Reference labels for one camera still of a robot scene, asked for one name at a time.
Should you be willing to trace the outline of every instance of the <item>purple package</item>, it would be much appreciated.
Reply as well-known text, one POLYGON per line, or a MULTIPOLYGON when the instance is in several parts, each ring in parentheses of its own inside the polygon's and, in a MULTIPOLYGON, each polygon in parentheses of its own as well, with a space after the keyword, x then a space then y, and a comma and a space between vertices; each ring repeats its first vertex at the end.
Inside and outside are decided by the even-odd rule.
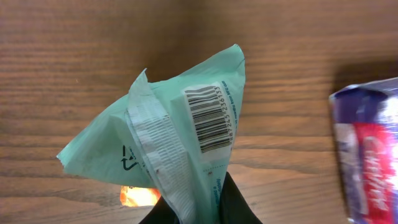
POLYGON ((330 96, 353 223, 398 224, 398 78, 330 96))

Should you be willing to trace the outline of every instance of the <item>wooden table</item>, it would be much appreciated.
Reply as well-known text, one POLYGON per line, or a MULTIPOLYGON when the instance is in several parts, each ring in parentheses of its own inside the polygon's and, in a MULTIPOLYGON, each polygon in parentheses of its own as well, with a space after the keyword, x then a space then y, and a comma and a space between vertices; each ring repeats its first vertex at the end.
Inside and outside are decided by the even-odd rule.
POLYGON ((0 0, 0 223, 137 223, 120 186, 57 153, 145 67, 181 73, 239 44, 233 179, 264 223, 346 223, 328 95, 398 75, 396 0, 0 0))

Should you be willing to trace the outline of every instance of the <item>candy wrapper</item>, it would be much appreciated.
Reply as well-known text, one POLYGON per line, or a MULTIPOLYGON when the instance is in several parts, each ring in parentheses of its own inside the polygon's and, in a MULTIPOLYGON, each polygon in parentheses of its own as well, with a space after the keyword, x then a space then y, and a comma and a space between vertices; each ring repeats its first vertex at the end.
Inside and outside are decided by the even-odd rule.
POLYGON ((58 158, 69 174, 156 188, 180 223, 217 223, 244 84, 238 45, 170 80, 143 71, 58 158))
POLYGON ((398 223, 398 78, 330 96, 353 223, 398 223))

